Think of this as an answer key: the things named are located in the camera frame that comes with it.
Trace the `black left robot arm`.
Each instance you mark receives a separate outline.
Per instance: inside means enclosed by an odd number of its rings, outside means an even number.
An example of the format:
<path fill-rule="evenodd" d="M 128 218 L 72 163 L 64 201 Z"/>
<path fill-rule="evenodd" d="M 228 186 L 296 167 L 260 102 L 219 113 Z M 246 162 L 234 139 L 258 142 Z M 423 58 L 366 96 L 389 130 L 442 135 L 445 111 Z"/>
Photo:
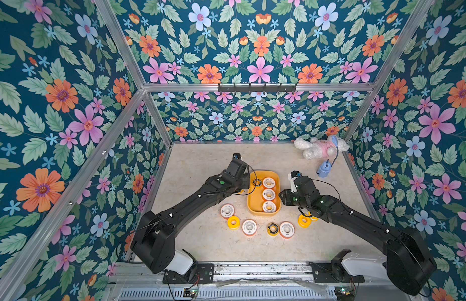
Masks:
<path fill-rule="evenodd" d="M 188 198 L 160 213 L 145 213 L 134 233 L 130 249 L 158 274 L 163 271 L 193 275 L 197 261 L 175 246 L 177 235 L 196 217 L 226 198 L 249 188 L 251 167 L 234 153 L 228 167 L 213 175 Z"/>

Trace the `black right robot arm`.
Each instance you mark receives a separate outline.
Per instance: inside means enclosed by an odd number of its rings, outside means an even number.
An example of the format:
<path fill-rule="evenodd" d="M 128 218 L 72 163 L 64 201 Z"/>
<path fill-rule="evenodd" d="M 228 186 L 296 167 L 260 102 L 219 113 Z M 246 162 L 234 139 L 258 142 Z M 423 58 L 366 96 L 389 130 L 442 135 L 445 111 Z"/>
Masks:
<path fill-rule="evenodd" d="M 417 229 L 400 230 L 359 213 L 340 197 L 321 194 L 315 179 L 293 171 L 291 187 L 279 193 L 285 206 L 295 206 L 306 218 L 315 217 L 357 235 L 386 256 L 388 279 L 408 295 L 420 294 L 437 270 L 427 243 Z"/>

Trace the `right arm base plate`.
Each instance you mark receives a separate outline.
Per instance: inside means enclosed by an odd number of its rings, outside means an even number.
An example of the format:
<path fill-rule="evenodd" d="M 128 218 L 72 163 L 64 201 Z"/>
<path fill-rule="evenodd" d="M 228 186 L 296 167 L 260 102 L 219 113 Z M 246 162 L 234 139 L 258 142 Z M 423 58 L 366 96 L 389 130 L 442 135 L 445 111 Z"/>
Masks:
<path fill-rule="evenodd" d="M 339 252 L 330 262 L 308 262 L 315 283 L 364 283 L 362 275 L 351 275 L 342 265 L 342 260 L 352 251 Z"/>

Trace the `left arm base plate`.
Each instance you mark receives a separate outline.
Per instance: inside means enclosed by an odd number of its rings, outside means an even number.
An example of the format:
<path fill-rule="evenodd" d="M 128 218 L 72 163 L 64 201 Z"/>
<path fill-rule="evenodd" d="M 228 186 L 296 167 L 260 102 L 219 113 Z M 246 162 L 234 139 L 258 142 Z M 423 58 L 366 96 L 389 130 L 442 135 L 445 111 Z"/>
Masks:
<path fill-rule="evenodd" d="M 185 274 L 166 271 L 162 280 L 163 284 L 208 284 L 213 283 L 215 265 L 213 263 L 194 263 Z"/>

